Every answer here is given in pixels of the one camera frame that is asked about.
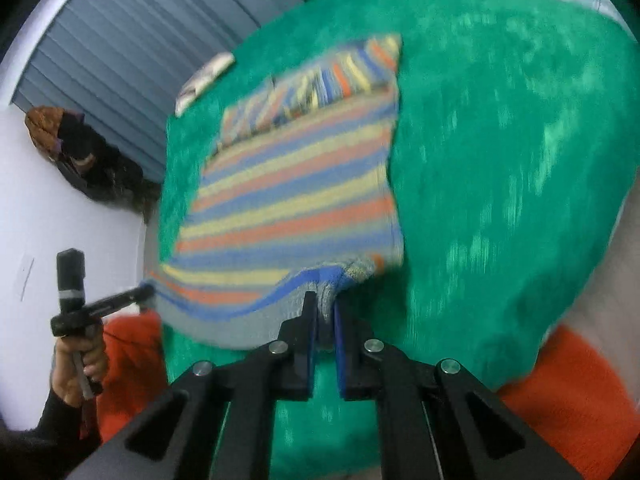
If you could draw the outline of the black sleeve forearm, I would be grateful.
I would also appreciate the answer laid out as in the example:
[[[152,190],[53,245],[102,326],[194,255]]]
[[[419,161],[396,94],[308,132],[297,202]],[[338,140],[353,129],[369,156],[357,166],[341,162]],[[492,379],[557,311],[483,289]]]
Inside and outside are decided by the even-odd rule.
[[[1,435],[2,479],[65,479],[101,445],[97,431],[82,433],[82,408],[49,392],[35,428]]]

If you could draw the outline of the person's hand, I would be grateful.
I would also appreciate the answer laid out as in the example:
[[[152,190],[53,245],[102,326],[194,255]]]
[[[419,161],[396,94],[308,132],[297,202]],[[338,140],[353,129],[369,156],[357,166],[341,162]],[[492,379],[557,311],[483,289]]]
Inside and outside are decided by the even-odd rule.
[[[102,382],[107,371],[101,325],[91,327],[88,336],[66,336],[55,341],[50,384],[65,404],[80,408],[86,400],[82,386]]]

